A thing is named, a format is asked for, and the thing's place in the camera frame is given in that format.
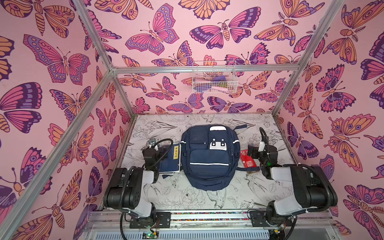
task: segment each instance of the black cable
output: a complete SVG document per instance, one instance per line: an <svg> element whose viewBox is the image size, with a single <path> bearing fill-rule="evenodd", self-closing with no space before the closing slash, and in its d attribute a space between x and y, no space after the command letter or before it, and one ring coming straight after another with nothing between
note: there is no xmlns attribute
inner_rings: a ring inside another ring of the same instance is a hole
<svg viewBox="0 0 384 240"><path fill-rule="evenodd" d="M165 138L165 139L162 139L162 140L158 141L157 143L155 143L153 145L152 148L154 148L156 145L158 145L159 143L164 142L164 141L170 141L170 145L169 145L168 149L166 150L166 152L161 157L159 157L159 159L153 165L151 165L149 167L146 167L146 169L151 169L154 166L156 166L165 157L165 155L169 152L169 150L172 148L173 140L170 139L170 138Z"/></svg>
<svg viewBox="0 0 384 240"><path fill-rule="evenodd" d="M291 236L291 234L292 234L292 232L293 232L293 229L294 229L295 226L296 226L296 222L297 222L297 216L295 216L295 219L293 220L291 229L289 230L288 234L285 236L284 240L287 240L287 239Z"/></svg>

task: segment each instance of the white wire basket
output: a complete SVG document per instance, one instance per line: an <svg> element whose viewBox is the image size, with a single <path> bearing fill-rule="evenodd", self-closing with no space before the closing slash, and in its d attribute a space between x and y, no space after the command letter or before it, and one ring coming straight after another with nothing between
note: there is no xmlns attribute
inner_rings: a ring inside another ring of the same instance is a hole
<svg viewBox="0 0 384 240"><path fill-rule="evenodd" d="M212 61L194 61L192 67L193 93L235 93L238 78L236 65L209 65Z"/></svg>

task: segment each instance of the pink wall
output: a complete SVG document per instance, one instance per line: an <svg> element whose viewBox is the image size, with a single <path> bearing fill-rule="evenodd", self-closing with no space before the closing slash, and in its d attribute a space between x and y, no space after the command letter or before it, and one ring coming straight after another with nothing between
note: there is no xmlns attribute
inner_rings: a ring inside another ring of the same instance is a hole
<svg viewBox="0 0 384 240"><path fill-rule="evenodd" d="M324 50L312 57L312 69L322 71L308 81L300 78L292 96L295 113L287 104L279 117L297 161L319 164L332 182L339 200L331 212L345 238L383 239L384 1L344 3L350 24L340 10ZM341 35L350 30L352 35Z"/></svg>

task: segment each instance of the purple butterfly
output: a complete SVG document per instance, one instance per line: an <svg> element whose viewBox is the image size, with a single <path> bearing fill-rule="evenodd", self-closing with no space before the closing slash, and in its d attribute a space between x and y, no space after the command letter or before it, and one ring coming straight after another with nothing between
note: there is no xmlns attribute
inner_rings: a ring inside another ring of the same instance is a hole
<svg viewBox="0 0 384 240"><path fill-rule="evenodd" d="M100 178L99 170L96 167L93 167L91 170L91 174L89 175L88 181L88 195L86 196L85 204L94 203L97 200L97 195L102 192L103 187L103 179Z"/></svg>
<svg viewBox="0 0 384 240"><path fill-rule="evenodd" d="M235 56L235 55L226 55L224 60L227 61L227 63L225 65L248 65L248 64L261 65L261 64L267 64L268 60L265 58L268 57L269 53L270 52L266 48L266 45L264 43L259 43L253 49L251 56L249 56L249 52L248 52L249 60L248 60L248 56L245 58L243 56L243 54L241 54L241 56L245 60L243 60L240 57ZM244 72L237 72L238 77L242 76L243 74L244 74Z"/></svg>
<svg viewBox="0 0 384 240"><path fill-rule="evenodd" d="M137 49L140 52L149 50L159 56L164 51L164 45L161 42L164 41L171 44L179 39L172 28L175 24L172 12L172 6L167 3L162 5L153 17L153 30L149 30L149 34L141 33L132 36L125 43L127 48L130 50Z"/></svg>
<svg viewBox="0 0 384 240"><path fill-rule="evenodd" d="M209 40L206 45L208 49L222 48L224 38L229 41L230 35L236 43L239 43L241 39L251 35L251 31L245 28L253 28L259 19L260 13L260 7L249 8L234 17L228 25L225 23L228 20L225 20L221 23L221 27L213 25L200 26L192 29L189 35L199 43L206 43Z"/></svg>
<svg viewBox="0 0 384 240"><path fill-rule="evenodd" d="M284 81L285 78L280 78L277 80L277 83L275 85L275 90L271 89L270 93L262 93L255 96L255 99L265 100L267 102L276 102L279 99L280 94L282 93L285 85L287 84L286 81Z"/></svg>
<svg viewBox="0 0 384 240"><path fill-rule="evenodd" d="M160 85L160 83L156 83L159 88L152 88L153 91L156 92L151 92L147 93L146 95L151 98L157 98L157 99L167 99L167 100L173 100L174 95L178 95L179 92L176 89L176 86L173 85L169 78L163 77L163 87Z"/></svg>
<svg viewBox="0 0 384 240"><path fill-rule="evenodd" d="M302 140L303 137L299 136L295 126L291 122L287 123L287 133L290 135L288 136L288 141L291 143L291 147L295 146L298 148L297 155L304 160L307 159L307 156L313 158L319 155L319 150L317 150L312 143Z"/></svg>
<svg viewBox="0 0 384 240"><path fill-rule="evenodd" d="M92 157L96 159L97 162L101 162L103 169L106 169L109 165L109 160L112 162L116 160L117 149L119 147L120 137L117 135L113 138L111 145L108 147L97 147L92 151Z"/></svg>
<svg viewBox="0 0 384 240"><path fill-rule="evenodd" d="M361 79L367 80L377 76L374 84L384 83L384 32L378 37L373 44L372 49L369 51L369 55L381 62L373 59L365 59L361 62L361 68L363 69ZM370 95L370 98L379 101L379 106L384 109L384 85L376 88Z"/></svg>
<svg viewBox="0 0 384 240"><path fill-rule="evenodd" d="M201 102L203 99L204 98L202 93L192 93L189 96L188 101L187 99L185 99L184 103L180 102L180 103L171 104L167 107L167 110L175 111L175 112L182 111L183 113L192 113L193 112L192 108L200 109L204 107L203 103Z"/></svg>
<svg viewBox="0 0 384 240"><path fill-rule="evenodd" d="M85 226L88 222L88 216L91 212L96 211L96 204L87 204L80 215L79 220L77 221L76 228L73 233L73 240L78 240L79 237L83 234Z"/></svg>
<svg viewBox="0 0 384 240"><path fill-rule="evenodd" d="M233 103L226 102L218 97L208 97L208 103L212 106L210 109L215 110L216 112L220 112L224 109L224 111L228 110L228 113L238 113L240 111L248 110L252 107L252 104L249 103Z"/></svg>

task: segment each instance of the butterfly antenna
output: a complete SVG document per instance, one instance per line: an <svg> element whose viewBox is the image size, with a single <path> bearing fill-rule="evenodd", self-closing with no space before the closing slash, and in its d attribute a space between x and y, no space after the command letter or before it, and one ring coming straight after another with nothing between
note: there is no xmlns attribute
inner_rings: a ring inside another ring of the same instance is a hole
<svg viewBox="0 0 384 240"><path fill-rule="evenodd" d="M356 146L355 144L353 144L353 143L351 142L351 138L358 138L358 139L360 139L360 137L350 137L350 138L349 138L349 142L350 142L353 146L358 147L358 146Z"/></svg>
<svg viewBox="0 0 384 240"><path fill-rule="evenodd" d="M0 177L0 180L3 180L3 181L5 181L5 182L9 182L9 183L15 183L15 182L16 182L16 172L15 172L15 168L13 167L13 168L11 168L11 170L13 171L13 174L15 175L15 181L14 181L14 182L9 182L9 181L5 180L3 177Z"/></svg>
<svg viewBox="0 0 384 240"><path fill-rule="evenodd" d="M60 193L60 191L61 191L61 189L62 189L63 187L64 187L64 184L61 185L61 188L60 188L59 192L57 193L57 200L56 200L56 203L59 201L59 193ZM40 208L38 208L38 209L36 209L36 210L33 210L32 213L35 213L35 211L37 211L37 210L39 210L39 209L43 209L43 208L46 208L46 209L52 209L52 207L40 207Z"/></svg>

